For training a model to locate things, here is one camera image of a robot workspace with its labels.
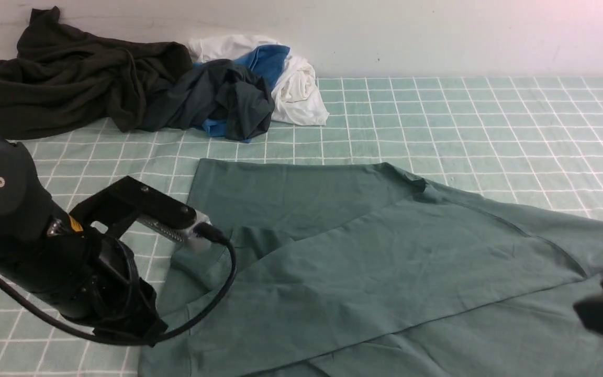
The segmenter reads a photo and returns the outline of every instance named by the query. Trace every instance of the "pile of clothes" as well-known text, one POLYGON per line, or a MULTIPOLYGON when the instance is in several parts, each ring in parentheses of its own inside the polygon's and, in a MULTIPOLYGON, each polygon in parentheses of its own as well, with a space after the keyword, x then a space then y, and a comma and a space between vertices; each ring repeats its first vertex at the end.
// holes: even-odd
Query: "pile of clothes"
POLYGON ((45 138, 111 117, 122 132, 200 127, 247 141, 271 119, 327 120, 313 68, 270 38, 192 40, 188 49, 101 38, 59 20, 57 7, 32 10, 17 58, 0 60, 4 138, 45 138))

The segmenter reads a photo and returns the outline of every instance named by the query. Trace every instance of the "white wall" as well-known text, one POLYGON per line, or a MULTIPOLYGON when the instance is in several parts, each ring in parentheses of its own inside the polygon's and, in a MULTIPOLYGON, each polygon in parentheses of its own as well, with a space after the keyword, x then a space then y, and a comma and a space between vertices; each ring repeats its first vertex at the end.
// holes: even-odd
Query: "white wall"
POLYGON ((603 0, 0 0, 0 58, 52 5, 132 41, 266 34, 321 76, 603 75, 603 0))

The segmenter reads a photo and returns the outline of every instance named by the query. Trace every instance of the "seam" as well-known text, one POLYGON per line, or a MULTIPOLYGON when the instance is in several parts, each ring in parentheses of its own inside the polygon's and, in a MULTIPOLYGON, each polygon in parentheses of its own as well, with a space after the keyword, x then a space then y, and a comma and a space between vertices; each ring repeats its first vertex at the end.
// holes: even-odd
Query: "seam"
POLYGON ((474 207, 474 206, 469 205, 467 203, 460 203, 460 202, 457 202, 457 201, 453 201, 453 200, 450 200, 448 198, 446 198, 445 200, 448 201, 449 203, 453 203, 455 205, 460 205, 460 206, 462 206, 464 208, 467 208, 469 210, 473 210, 474 212, 479 212, 479 213, 482 213, 483 215, 492 217, 493 219, 498 220, 502 224, 509 225, 509 227, 511 227, 512 229, 514 229, 518 233, 522 234, 522 236, 527 236, 529 238, 541 239, 541 241, 544 241, 545 243, 548 243, 556 251, 559 251, 560 253, 562 253, 565 256, 567 256, 567 258, 569 258, 576 265, 577 269, 579 269, 579 271, 582 273, 582 276, 583 276, 584 279, 588 279, 589 278, 588 270, 586 270, 586 268, 583 267, 582 263, 579 262, 579 260, 577 260, 576 258, 574 258, 574 256, 572 256, 566 250, 564 250, 560 245, 557 245, 555 242, 551 241, 550 239, 545 238, 545 237, 541 237, 541 236, 538 236, 538 235, 534 235, 534 234, 529 234, 528 232, 522 230, 518 225, 513 224, 512 222, 510 222, 509 220, 504 219, 503 217, 499 217, 499 216, 497 216, 497 215, 495 215, 493 213, 490 213, 487 210, 483 210, 481 208, 474 207))

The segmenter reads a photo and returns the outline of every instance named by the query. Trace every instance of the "white cloth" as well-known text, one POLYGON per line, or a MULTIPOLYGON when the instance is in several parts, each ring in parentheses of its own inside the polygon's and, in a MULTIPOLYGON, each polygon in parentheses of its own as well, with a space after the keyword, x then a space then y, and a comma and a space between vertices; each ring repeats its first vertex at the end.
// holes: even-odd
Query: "white cloth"
MULTIPOLYGON (((242 57, 262 45, 280 45, 266 36, 232 34, 189 41, 192 60, 205 63, 242 57)), ((299 126, 324 126, 330 115, 316 85, 316 70, 305 58, 292 53, 285 58, 283 74, 271 91, 276 108, 271 119, 299 126)))

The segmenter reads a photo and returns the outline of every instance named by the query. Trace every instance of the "yellow label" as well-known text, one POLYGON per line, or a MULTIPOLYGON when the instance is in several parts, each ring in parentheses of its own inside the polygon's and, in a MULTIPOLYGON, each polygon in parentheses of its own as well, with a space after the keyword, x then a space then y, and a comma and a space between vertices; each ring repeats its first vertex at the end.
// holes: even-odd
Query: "yellow label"
POLYGON ((74 232, 81 233, 83 231, 83 227, 81 226, 81 223, 77 222, 76 219, 69 216, 69 220, 71 220, 71 229, 74 229, 74 232))

